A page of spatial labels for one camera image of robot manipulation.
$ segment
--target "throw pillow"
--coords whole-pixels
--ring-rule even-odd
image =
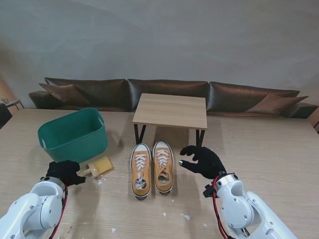
[[[74,85],[53,86],[47,84],[39,84],[55,98],[62,101],[66,105],[71,106],[88,106],[90,102],[78,91]]]
[[[294,106],[307,97],[283,98],[269,93],[262,101],[246,112],[279,115],[285,108]]]

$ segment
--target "white rubber sole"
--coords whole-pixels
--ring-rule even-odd
[[[133,155],[134,155],[135,149],[136,149],[140,144],[143,144],[143,145],[148,149],[150,158],[151,158],[151,160],[152,160],[152,155],[151,155],[151,152],[150,152],[150,149],[148,148],[148,146],[147,146],[146,144],[144,144],[144,143],[139,143],[138,145],[135,146],[135,148],[133,149],[132,154],[131,154],[131,173],[133,172],[133,171],[132,171],[132,159],[133,159]],[[146,194],[143,195],[143,196],[139,196],[139,195],[135,194],[135,192],[133,191],[133,182],[132,182],[132,192],[133,192],[133,194],[134,194],[135,197],[141,198],[141,199],[145,199],[145,198],[150,194],[150,191],[151,191],[151,185],[150,185],[150,189],[149,189],[148,193],[146,193]]]
[[[155,160],[154,160],[154,153],[155,153],[155,147],[157,145],[159,141],[156,142],[156,144],[154,145],[153,147],[153,154],[152,154],[152,160],[154,162],[154,166],[155,166]],[[174,168],[174,154],[173,154],[173,150],[171,149],[170,145],[168,143],[166,143],[170,149],[170,153],[171,153],[171,158],[172,158],[172,167]],[[154,170],[154,173],[155,173],[155,186],[156,186],[156,170]],[[173,184],[174,184],[174,181],[173,181],[173,175],[172,175],[172,184],[171,184],[171,188],[168,189],[167,191],[161,191],[160,189],[158,189],[158,187],[156,186],[156,189],[160,192],[160,193],[169,193],[171,192],[171,190],[173,189]]]

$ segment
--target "leather sofa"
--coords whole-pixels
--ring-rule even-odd
[[[246,113],[267,94],[281,97],[296,97],[299,91],[276,90],[240,86],[220,82],[177,80],[66,80],[45,78],[47,84],[65,86],[73,84],[90,102],[90,107],[99,111],[133,112],[142,93],[177,95],[206,98],[208,115],[275,117],[274,115]],[[49,92],[37,91],[29,94],[38,109],[80,110],[88,106],[64,105]],[[280,117],[308,118],[318,106],[298,103],[285,109]]]

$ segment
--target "tabletop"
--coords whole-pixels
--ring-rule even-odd
[[[71,112],[23,109],[0,130],[0,217],[46,174],[51,158],[38,142],[39,127]],[[210,180],[199,174],[175,164],[171,194],[160,195],[152,182],[144,201],[135,198],[129,165],[134,113],[100,113],[109,146],[95,159],[108,156],[114,169],[101,177],[101,185],[90,177],[69,187],[55,239],[221,239],[212,200],[202,195]],[[319,136],[308,121],[208,116],[207,123],[203,146],[214,150],[227,171],[236,172],[245,190],[257,193],[297,238],[317,239]],[[186,128],[150,126],[144,143],[152,148],[157,140],[167,141],[177,162],[188,159],[179,152],[195,144],[194,135]]]
[[[20,100],[9,101],[8,103],[6,103],[6,106],[10,107],[10,106],[14,106],[14,105],[19,104],[19,103],[20,103]]]
[[[142,93],[133,123],[207,129],[205,98]]]

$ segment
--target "red cable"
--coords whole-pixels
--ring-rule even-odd
[[[53,230],[51,236],[49,237],[49,239],[53,239],[54,235],[58,231],[58,228],[59,228],[59,225],[60,225],[60,222],[62,220],[63,213],[64,213],[64,209],[65,209],[65,206],[66,206],[66,201],[68,200],[68,187],[65,184],[64,184],[64,186],[65,186],[64,204],[63,204],[60,220],[59,220],[58,224],[56,225],[56,227],[54,228],[54,230]]]
[[[220,178],[220,176],[217,176],[214,181],[213,181],[213,189],[215,189],[215,186],[216,186],[216,182],[217,180]],[[221,233],[221,235],[223,236],[224,239],[227,239],[228,238],[228,234],[226,233],[221,221],[220,221],[220,217],[219,217],[219,213],[218,213],[218,209],[217,209],[217,205],[216,205],[216,191],[214,190],[213,191],[213,205],[214,205],[214,210],[215,210],[215,214],[216,214],[216,217],[217,217],[217,221],[218,221],[218,228],[219,228],[219,231]]]

